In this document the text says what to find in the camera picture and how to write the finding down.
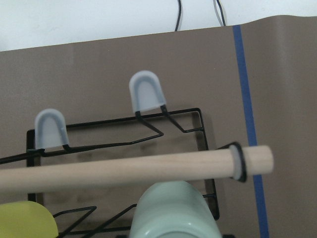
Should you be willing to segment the yellow cup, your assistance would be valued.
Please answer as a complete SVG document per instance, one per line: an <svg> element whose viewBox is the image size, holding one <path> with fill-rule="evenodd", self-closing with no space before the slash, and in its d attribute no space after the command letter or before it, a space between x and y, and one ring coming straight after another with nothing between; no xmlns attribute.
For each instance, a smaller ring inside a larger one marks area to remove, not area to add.
<svg viewBox="0 0 317 238"><path fill-rule="evenodd" d="M19 201L0 206L2 238L55 238L58 228L50 211L39 203Z"/></svg>

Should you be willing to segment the green cup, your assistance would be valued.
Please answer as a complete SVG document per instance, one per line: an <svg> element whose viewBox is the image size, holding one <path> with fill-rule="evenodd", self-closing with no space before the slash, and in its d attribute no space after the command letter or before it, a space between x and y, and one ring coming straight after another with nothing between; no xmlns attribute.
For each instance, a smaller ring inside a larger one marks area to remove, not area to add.
<svg viewBox="0 0 317 238"><path fill-rule="evenodd" d="M131 238L220 238L202 194L185 181L155 183L141 196Z"/></svg>

